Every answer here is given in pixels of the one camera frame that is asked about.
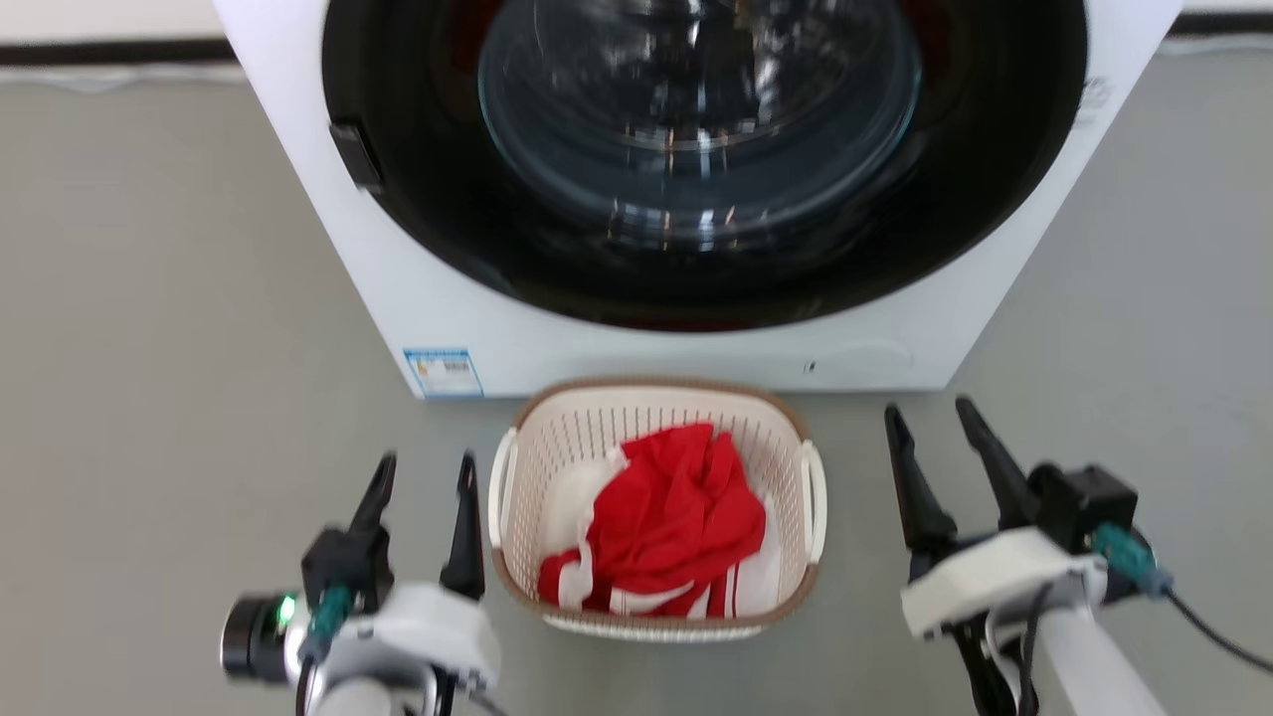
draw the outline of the green light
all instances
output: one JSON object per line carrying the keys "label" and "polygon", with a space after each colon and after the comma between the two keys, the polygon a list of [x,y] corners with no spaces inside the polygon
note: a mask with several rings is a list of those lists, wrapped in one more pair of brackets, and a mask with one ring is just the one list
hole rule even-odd
{"label": "green light", "polygon": [[288,595],[283,598],[279,603],[279,626],[285,627],[292,617],[297,613],[297,598]]}

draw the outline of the basket rim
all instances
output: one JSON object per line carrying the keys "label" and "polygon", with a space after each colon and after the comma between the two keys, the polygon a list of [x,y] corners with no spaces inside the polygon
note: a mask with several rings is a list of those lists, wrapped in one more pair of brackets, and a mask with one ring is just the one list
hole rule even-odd
{"label": "basket rim", "polygon": [[[778,409],[778,412],[782,413],[788,422],[791,422],[792,427],[796,429],[796,436],[801,442],[807,442],[810,440],[808,428],[806,427],[805,420],[791,405],[787,404],[785,400],[773,392],[740,383],[701,378],[673,378],[666,376],[610,376],[563,381],[531,396],[526,405],[523,405],[518,412],[517,418],[513,420],[513,427],[521,432],[527,418],[530,418],[535,409],[550,397],[574,390],[606,387],[681,387],[756,397]],[[808,598],[810,592],[813,590],[813,584],[817,581],[819,573],[819,566],[816,562],[807,563],[805,566],[805,576],[801,578],[799,585],[797,585],[796,591],[792,592],[785,601],[757,617],[743,617],[736,619],[684,619],[680,617],[639,615],[621,617],[617,614],[606,614],[603,612],[575,612],[572,609],[561,609],[560,606],[538,601],[523,591],[522,587],[513,580],[513,575],[508,571],[508,563],[504,561],[503,548],[493,549],[491,557],[491,561],[495,563],[495,573],[499,575],[499,581],[504,584],[504,589],[508,590],[513,599],[519,601],[527,609],[537,613],[540,617],[554,617],[558,619],[568,619],[575,623],[592,624],[605,628],[662,629],[666,632],[713,632],[721,629],[769,627],[789,617],[801,604],[805,603],[806,598]]]}
{"label": "basket rim", "polygon": [[694,632],[712,632],[719,629],[740,629],[747,627],[769,627],[792,615],[796,609],[805,603],[810,592],[813,591],[813,582],[817,581],[819,567],[816,563],[810,562],[805,566],[805,577],[801,578],[799,585],[796,591],[792,592],[785,601],[760,614],[759,617],[741,617],[735,619],[726,618],[708,618],[708,619],[685,619],[681,617],[621,617],[617,614],[606,614],[605,612],[577,612],[573,609],[561,609],[560,606],[549,604],[546,601],[537,601],[531,598],[531,595],[522,591],[522,587],[513,581],[513,575],[508,571],[508,564],[504,562],[504,550],[494,549],[491,550],[493,562],[495,563],[495,573],[499,575],[499,581],[504,582],[504,589],[508,590],[513,599],[519,601],[522,606],[526,606],[531,612],[535,612],[540,617],[555,617],[559,619],[569,619],[572,622],[593,624],[597,627],[608,628],[638,628],[638,629],[663,629],[667,632],[681,632],[681,631],[694,631]]}
{"label": "basket rim", "polygon": [[578,378],[559,382],[551,385],[540,392],[531,396],[526,401],[526,405],[517,413],[517,418],[513,419],[513,427],[521,432],[522,427],[526,424],[526,419],[530,418],[531,413],[535,412],[541,404],[547,399],[554,397],[563,392],[569,392],[573,390],[587,390],[597,387],[684,387],[691,390],[705,390],[710,392],[732,392],[735,395],[745,395],[749,397],[757,397],[769,403],[778,409],[779,413],[785,417],[793,428],[796,428],[796,436],[799,437],[801,442],[810,440],[808,428],[805,426],[805,419],[799,417],[794,408],[787,404],[785,400],[778,397],[775,394],[768,390],[761,390],[759,387],[752,387],[740,383],[729,383],[721,381],[709,381],[701,378],[670,378],[661,376],[612,376],[601,378]]}

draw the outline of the baseboard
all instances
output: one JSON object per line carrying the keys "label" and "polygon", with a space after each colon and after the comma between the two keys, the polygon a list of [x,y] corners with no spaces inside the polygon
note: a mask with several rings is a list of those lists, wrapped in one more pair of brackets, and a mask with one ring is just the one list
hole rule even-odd
{"label": "baseboard", "polygon": [[50,68],[236,61],[234,51],[224,37],[0,45],[0,66]]}
{"label": "baseboard", "polygon": [[1169,38],[1225,34],[1273,34],[1273,11],[1185,13],[1167,31]]}

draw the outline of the wall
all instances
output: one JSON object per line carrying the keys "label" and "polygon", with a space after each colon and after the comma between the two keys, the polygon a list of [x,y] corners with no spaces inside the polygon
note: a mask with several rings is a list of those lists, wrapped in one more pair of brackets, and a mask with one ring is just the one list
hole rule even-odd
{"label": "wall", "polygon": [[0,45],[220,37],[211,0],[8,0]]}

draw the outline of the teal connector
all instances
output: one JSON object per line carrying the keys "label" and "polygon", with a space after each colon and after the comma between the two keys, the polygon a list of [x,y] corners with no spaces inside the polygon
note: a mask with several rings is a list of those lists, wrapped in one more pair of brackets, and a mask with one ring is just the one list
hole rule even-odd
{"label": "teal connector", "polygon": [[1162,599],[1175,582],[1171,572],[1158,567],[1148,548],[1116,525],[1105,522],[1096,527],[1092,552],[1104,557],[1110,569],[1136,582],[1150,599]]}
{"label": "teal connector", "polygon": [[345,626],[345,619],[354,610],[354,595],[344,585],[334,585],[323,591],[318,609],[309,620],[306,641],[300,642],[300,659],[322,664],[331,651],[331,642]]}

